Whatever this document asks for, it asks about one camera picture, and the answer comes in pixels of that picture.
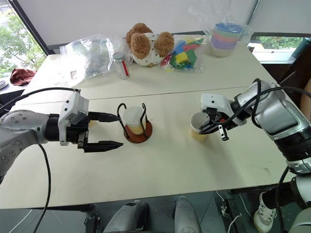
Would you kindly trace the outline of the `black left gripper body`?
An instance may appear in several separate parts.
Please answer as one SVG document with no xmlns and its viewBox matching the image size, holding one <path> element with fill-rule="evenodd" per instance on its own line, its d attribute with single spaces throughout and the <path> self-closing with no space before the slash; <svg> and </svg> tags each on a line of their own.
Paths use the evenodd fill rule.
<svg viewBox="0 0 311 233">
<path fill-rule="evenodd" d="M 82 149 L 88 137 L 89 117 L 85 116 L 77 124 L 70 124 L 66 127 L 66 140 L 69 143 L 76 144 L 79 149 Z"/>
</svg>

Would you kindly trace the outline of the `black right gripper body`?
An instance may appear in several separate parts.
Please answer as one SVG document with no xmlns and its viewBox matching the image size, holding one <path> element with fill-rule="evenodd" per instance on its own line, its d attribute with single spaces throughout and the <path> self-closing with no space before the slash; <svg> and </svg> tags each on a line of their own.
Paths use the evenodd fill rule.
<svg viewBox="0 0 311 233">
<path fill-rule="evenodd" d="M 210 119 L 210 123 L 213 123 L 212 120 L 217 121 L 217 122 L 224 122 L 227 119 L 229 119 L 229 116 L 226 115 L 225 113 L 222 112 L 218 112 L 216 109 L 214 108 L 207 108 L 207 114 L 209 116 Z M 221 139 L 222 141 L 227 141 L 229 140 L 229 137 L 227 136 L 227 132 L 235 127 L 237 127 L 237 124 L 234 123 L 233 121 L 230 121 L 229 123 L 223 124 L 223 125 L 218 125 L 219 127 L 219 132 L 221 135 Z"/>
</svg>

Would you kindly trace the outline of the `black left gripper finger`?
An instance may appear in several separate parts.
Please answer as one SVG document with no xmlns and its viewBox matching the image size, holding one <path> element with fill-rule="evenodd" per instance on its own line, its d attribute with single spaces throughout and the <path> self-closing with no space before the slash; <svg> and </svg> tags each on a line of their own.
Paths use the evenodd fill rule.
<svg viewBox="0 0 311 233">
<path fill-rule="evenodd" d="M 86 143 L 84 144 L 84 152 L 105 152 L 114 150 L 123 146 L 123 143 L 116 141 L 99 141 L 97 143 Z"/>
<path fill-rule="evenodd" d="M 120 117 L 111 113 L 102 113 L 102 112 L 89 112 L 89 120 L 99 121 L 99 122 L 115 122 L 120 121 Z"/>
</svg>

